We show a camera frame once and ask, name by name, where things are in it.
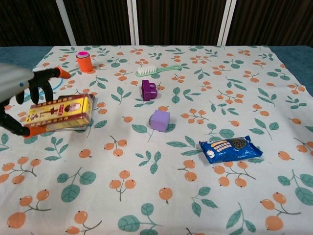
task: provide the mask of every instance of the green brush handle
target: green brush handle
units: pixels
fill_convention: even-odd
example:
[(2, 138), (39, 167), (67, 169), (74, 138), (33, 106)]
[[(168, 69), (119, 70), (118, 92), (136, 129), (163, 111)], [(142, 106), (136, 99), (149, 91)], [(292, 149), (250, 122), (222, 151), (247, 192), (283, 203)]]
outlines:
[(172, 65), (164, 68), (157, 68), (156, 73), (158, 72), (163, 72), (163, 71), (168, 71), (168, 70), (180, 70), (181, 66), (180, 65)]

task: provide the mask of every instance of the white brush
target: white brush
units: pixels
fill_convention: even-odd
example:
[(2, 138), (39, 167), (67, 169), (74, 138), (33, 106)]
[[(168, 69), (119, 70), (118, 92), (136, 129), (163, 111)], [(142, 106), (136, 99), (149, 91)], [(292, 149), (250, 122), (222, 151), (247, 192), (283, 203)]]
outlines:
[(172, 66), (168, 66), (164, 68), (157, 68), (155, 66), (141, 67), (141, 68), (138, 68), (136, 72), (136, 76), (143, 77), (143, 76), (148, 76), (148, 75), (156, 74), (156, 73), (163, 72), (163, 71), (180, 70), (180, 69), (181, 69), (180, 65), (172, 65)]

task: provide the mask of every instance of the orange fingertip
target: orange fingertip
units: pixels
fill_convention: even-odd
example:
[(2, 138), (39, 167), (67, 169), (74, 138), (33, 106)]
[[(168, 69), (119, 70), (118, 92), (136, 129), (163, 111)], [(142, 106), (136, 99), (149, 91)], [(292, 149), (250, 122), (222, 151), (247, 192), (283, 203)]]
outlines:
[(64, 71), (60, 67), (56, 67), (56, 69), (59, 69), (59, 71), (60, 71), (60, 76), (59, 76), (60, 78), (65, 78), (65, 79), (70, 78), (70, 74), (68, 72)]
[(36, 136), (36, 135), (39, 135), (39, 134), (46, 132), (46, 128), (43, 126), (28, 127), (28, 129), (29, 129), (30, 134), (29, 134), (29, 136), (24, 136), (25, 139), (29, 139), (33, 136)]

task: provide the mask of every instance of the pink lid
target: pink lid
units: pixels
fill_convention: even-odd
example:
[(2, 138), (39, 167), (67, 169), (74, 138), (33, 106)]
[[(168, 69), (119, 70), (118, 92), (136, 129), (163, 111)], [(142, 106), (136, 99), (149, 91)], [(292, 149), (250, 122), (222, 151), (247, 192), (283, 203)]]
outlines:
[(89, 53), (87, 51), (80, 51), (78, 54), (77, 54), (77, 58), (86, 58), (89, 56)]

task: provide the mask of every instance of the dark curtain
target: dark curtain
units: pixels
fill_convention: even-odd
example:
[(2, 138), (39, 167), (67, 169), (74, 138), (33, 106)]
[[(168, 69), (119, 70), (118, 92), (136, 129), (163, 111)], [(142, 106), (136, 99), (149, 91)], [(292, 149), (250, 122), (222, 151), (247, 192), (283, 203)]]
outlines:
[(130, 45), (127, 0), (64, 0), (77, 45)]
[(0, 3), (0, 47), (69, 45), (55, 0)]
[(237, 0), (226, 44), (313, 46), (313, 1)]
[(143, 45), (216, 45), (226, 0), (137, 0)]

